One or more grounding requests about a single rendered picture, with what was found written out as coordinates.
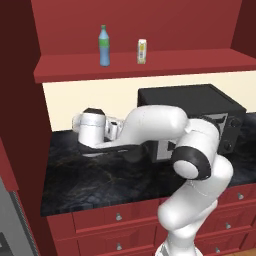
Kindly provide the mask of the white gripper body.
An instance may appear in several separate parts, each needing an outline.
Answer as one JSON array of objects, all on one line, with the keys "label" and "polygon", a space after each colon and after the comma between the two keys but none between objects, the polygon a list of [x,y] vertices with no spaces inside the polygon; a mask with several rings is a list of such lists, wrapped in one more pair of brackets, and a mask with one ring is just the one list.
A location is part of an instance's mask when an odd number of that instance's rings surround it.
[{"label": "white gripper body", "polygon": [[112,125],[112,139],[115,140],[119,137],[123,126],[124,126],[124,121],[120,119],[113,119],[111,121]]}]

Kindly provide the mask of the tall dark red cabinet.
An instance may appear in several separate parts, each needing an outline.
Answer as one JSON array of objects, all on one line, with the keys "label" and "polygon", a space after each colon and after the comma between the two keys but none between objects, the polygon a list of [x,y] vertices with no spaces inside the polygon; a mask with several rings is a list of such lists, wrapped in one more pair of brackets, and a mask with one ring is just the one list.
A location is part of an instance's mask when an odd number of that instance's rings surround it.
[{"label": "tall dark red cabinet", "polygon": [[0,177],[16,192],[39,256],[57,256],[40,215],[51,128],[41,84],[31,0],[0,0]]}]

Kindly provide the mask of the white yellow drink carton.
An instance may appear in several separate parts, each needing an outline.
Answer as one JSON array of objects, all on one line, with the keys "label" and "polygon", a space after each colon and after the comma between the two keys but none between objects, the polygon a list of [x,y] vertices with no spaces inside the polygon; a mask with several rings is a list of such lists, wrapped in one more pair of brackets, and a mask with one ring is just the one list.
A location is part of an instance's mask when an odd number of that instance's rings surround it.
[{"label": "white yellow drink carton", "polygon": [[137,45],[137,63],[145,64],[146,63],[146,53],[147,53],[147,40],[139,39]]}]

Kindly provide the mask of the blue bottle green label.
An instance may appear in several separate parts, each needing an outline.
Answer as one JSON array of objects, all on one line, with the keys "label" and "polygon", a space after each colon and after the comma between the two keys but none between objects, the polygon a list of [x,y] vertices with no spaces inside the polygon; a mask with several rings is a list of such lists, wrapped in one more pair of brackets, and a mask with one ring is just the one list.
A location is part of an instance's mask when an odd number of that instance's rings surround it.
[{"label": "blue bottle green label", "polygon": [[101,31],[98,37],[98,45],[100,52],[100,65],[107,67],[110,65],[110,42],[105,25],[101,26]]}]

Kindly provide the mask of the black toaster oven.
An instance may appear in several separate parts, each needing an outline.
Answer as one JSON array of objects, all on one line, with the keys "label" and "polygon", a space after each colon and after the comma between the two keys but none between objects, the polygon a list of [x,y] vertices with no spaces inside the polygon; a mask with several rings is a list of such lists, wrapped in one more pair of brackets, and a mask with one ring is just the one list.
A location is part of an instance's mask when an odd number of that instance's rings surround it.
[{"label": "black toaster oven", "polygon": [[[221,155],[233,152],[246,109],[231,97],[212,84],[185,85],[172,87],[141,88],[138,90],[137,106],[170,105],[182,108],[189,118],[210,114],[227,114],[223,134],[220,134],[218,153]],[[240,120],[239,127],[233,128],[233,118]],[[232,143],[232,150],[224,149],[224,141]]]}]

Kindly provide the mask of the red drawer front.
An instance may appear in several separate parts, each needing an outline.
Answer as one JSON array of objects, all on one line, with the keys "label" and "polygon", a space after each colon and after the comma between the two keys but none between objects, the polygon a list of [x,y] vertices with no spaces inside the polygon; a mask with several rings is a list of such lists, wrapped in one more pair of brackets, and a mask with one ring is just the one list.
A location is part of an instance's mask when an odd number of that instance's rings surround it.
[{"label": "red drawer front", "polygon": [[[238,199],[238,193],[243,194],[243,200]],[[191,186],[186,186],[185,190],[177,190],[171,196],[171,199],[181,199],[189,205],[198,206],[200,209],[205,209],[213,202],[213,200],[207,200],[205,196],[199,193],[193,194]],[[241,207],[251,204],[256,204],[256,183],[229,187],[217,198],[218,209]]]},{"label": "red drawer front", "polygon": [[[203,256],[224,256],[256,246],[256,230],[202,238],[197,240],[195,245]],[[218,247],[221,252],[215,253],[215,247]]]},{"label": "red drawer front", "polygon": [[[75,230],[82,232],[85,229],[153,217],[156,215],[158,205],[159,200],[152,199],[74,212]],[[117,213],[121,214],[121,221],[116,220]]]},{"label": "red drawer front", "polygon": [[201,226],[198,235],[214,233],[226,229],[225,223],[228,222],[231,228],[249,226],[256,215],[256,206],[243,206],[241,208],[226,211],[213,212]]},{"label": "red drawer front", "polygon": [[[80,237],[78,239],[80,254],[81,256],[100,256],[153,246],[155,231],[156,225],[150,224]],[[121,244],[122,250],[116,250],[117,243]]]}]

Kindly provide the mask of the silver-framed toaster oven door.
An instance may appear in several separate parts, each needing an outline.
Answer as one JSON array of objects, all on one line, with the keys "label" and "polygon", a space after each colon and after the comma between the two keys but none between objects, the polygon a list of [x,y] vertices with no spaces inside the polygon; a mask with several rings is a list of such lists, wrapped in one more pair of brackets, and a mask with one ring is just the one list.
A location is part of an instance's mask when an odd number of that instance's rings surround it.
[{"label": "silver-framed toaster oven door", "polygon": [[[213,121],[220,134],[223,134],[227,122],[227,114],[210,114],[205,115],[205,118]],[[176,146],[175,140],[162,140],[154,142],[151,146],[151,159],[153,162],[167,161],[171,158],[172,151]]]}]

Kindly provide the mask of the grey fridge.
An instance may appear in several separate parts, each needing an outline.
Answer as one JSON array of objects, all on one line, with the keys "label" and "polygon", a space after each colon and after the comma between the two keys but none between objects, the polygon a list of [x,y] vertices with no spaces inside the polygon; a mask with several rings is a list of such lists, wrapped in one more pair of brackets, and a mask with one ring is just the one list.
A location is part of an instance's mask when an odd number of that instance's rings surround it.
[{"label": "grey fridge", "polygon": [[0,254],[39,256],[16,192],[8,192],[0,177]]}]

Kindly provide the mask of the red open wall cabinet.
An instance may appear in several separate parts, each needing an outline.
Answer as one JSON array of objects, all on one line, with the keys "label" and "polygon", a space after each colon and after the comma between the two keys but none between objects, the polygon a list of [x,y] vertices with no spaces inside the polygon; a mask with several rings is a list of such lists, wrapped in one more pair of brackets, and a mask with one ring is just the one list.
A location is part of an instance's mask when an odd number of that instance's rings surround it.
[{"label": "red open wall cabinet", "polygon": [[[37,82],[256,70],[256,0],[31,0]],[[100,65],[106,26],[110,65]],[[139,39],[146,63],[137,63]]]}]

